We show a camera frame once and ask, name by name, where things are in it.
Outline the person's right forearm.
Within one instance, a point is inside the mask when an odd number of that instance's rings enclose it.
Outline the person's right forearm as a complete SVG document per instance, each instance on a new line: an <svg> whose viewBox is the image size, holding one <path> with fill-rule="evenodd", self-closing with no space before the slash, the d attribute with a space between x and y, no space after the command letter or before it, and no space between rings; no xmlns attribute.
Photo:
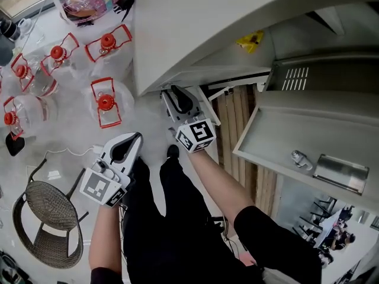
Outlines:
<svg viewBox="0 0 379 284"><path fill-rule="evenodd" d="M189 153L188 157L208 194L233 225L237 215L253 200L246 189L223 168L221 168L205 150Z"/></svg>

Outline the yellow packet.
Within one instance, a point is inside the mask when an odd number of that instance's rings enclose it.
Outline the yellow packet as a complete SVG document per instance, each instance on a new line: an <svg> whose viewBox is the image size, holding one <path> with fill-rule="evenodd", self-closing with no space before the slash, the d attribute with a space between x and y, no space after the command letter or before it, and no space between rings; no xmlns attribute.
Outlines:
<svg viewBox="0 0 379 284"><path fill-rule="evenodd" d="M264 32L262 30L258 30L238 39L236 44L246 50L249 54L252 54L258 48L263 36Z"/></svg>

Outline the group of clear red-capped jugs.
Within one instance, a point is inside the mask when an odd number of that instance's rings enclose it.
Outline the group of clear red-capped jugs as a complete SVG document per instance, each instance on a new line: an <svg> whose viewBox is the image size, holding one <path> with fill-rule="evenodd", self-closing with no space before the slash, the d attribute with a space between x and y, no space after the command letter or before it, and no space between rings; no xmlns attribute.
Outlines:
<svg viewBox="0 0 379 284"><path fill-rule="evenodd" d="M129 120L134 98L126 86L133 59L125 24L82 44L72 33L31 54L18 53L0 68L2 126L17 140L37 135L56 117L51 96L58 90L86 101L101 129Z"/></svg>

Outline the dark grey cylindrical container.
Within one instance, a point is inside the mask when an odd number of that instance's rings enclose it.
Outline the dark grey cylindrical container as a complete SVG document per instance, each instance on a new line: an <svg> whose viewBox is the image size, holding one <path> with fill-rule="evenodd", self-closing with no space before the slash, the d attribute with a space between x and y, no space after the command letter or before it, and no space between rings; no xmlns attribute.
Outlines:
<svg viewBox="0 0 379 284"><path fill-rule="evenodd" d="M0 66L6 66L13 58L15 44L0 34Z"/></svg>

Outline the wooden plank steps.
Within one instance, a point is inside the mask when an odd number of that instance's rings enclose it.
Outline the wooden plank steps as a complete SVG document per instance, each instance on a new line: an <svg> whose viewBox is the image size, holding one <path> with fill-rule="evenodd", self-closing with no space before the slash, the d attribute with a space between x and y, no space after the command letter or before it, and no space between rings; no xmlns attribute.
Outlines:
<svg viewBox="0 0 379 284"><path fill-rule="evenodd" d="M212 105L220 120L216 133L221 165L247 190L261 211L275 218L281 193L277 174L233 154L255 107L253 87L243 85L221 91Z"/></svg>

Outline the grey metal locker cabinet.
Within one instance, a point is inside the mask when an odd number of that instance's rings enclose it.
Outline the grey metal locker cabinet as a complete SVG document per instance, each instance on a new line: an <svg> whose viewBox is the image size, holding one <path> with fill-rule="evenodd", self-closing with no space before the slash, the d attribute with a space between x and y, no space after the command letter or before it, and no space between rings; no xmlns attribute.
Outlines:
<svg viewBox="0 0 379 284"><path fill-rule="evenodd" d="M379 213L379 0L136 0L134 49L141 95L263 82L234 154Z"/></svg>

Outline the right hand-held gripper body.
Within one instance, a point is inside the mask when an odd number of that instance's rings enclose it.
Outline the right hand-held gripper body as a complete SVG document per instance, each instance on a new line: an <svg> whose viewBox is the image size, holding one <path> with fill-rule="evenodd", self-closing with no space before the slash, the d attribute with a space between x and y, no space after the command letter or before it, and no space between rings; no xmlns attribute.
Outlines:
<svg viewBox="0 0 379 284"><path fill-rule="evenodd" d="M188 153L194 153L207 148L215 139L216 132L212 120L205 115L173 119L169 131L175 141Z"/></svg>

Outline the person's black clothed body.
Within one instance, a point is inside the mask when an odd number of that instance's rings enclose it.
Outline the person's black clothed body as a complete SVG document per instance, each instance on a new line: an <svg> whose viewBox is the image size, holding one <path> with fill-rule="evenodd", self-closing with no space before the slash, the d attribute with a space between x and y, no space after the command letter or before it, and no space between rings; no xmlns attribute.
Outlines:
<svg viewBox="0 0 379 284"><path fill-rule="evenodd" d="M135 184L126 195L126 218L120 221L122 268L131 284L264 284L264 268L279 270L299 284L321 284L316 250L280 227L254 204L231 225L255 260L252 266L235 258L211 220L200 191L184 173L179 159L160 168L166 213L154 202L150 171L136 160ZM98 267L90 284L124 284L122 274Z"/></svg>

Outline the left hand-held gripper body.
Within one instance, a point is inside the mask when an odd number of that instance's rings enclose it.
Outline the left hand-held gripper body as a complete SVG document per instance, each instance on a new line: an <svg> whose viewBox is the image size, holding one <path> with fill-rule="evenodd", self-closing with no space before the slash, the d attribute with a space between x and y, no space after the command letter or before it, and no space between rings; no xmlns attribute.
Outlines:
<svg viewBox="0 0 379 284"><path fill-rule="evenodd" d="M112 208L127 193L130 183L128 175L98 157L91 167L85 169L80 192L96 203Z"/></svg>

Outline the row of black metal chairs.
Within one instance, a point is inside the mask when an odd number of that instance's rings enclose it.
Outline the row of black metal chairs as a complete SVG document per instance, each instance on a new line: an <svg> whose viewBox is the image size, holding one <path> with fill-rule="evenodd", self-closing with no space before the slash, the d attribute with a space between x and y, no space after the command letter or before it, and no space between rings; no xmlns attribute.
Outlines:
<svg viewBox="0 0 379 284"><path fill-rule="evenodd" d="M306 240L311 246L321 251L331 250L333 237L335 234L348 230L348 221L352 218L352 205L345 205L336 209L337 199L327 200L317 199L313 202L314 210L309 217L300 217L300 222L292 228L292 232Z"/></svg>

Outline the brown wicker chair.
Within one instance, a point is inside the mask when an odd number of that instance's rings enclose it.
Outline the brown wicker chair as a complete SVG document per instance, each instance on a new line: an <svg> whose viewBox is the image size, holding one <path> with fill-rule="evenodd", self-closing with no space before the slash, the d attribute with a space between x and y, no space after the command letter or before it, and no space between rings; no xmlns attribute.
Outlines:
<svg viewBox="0 0 379 284"><path fill-rule="evenodd" d="M70 191L64 194L47 182L34 180L34 175L46 162L43 159L29 175L25 191L13 206L12 220L18 238L32 256L52 268L70 269L79 263L83 255L80 222L89 213L86 212L79 218L71 197L85 169L81 170ZM25 204L40 221L34 241L28 237L22 222Z"/></svg>

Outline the person's left forearm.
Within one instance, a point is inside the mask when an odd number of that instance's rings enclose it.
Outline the person's left forearm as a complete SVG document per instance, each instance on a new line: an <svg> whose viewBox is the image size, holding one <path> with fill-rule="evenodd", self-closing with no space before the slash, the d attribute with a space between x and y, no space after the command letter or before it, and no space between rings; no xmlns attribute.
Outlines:
<svg viewBox="0 0 379 284"><path fill-rule="evenodd" d="M122 274L119 208L100 206L89 247L91 270L104 267Z"/></svg>

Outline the black and white small appliance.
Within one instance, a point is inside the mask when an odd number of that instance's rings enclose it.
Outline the black and white small appliance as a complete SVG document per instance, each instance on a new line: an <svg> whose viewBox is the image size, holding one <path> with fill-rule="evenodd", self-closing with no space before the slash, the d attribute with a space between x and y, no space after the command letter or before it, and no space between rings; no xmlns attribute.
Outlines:
<svg viewBox="0 0 379 284"><path fill-rule="evenodd" d="M22 137L15 137L15 135L10 132L5 138L5 145L9 154L15 157L24 147L25 140Z"/></svg>

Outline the light grey shoulder bag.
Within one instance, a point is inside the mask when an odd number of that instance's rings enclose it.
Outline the light grey shoulder bag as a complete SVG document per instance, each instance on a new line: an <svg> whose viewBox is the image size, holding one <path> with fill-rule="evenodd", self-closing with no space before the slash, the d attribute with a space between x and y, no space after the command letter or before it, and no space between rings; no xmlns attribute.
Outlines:
<svg viewBox="0 0 379 284"><path fill-rule="evenodd" d="M279 270L264 268L262 272L264 284L299 284L293 278Z"/></svg>

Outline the black lidded mug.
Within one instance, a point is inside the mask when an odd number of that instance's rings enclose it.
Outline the black lidded mug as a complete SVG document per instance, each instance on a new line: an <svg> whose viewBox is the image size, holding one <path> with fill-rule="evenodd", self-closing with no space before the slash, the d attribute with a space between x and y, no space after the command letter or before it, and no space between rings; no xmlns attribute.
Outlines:
<svg viewBox="0 0 379 284"><path fill-rule="evenodd" d="M18 25L13 23L11 20L1 18L0 34L4 35L11 41L16 41L20 37L20 29Z"/></svg>

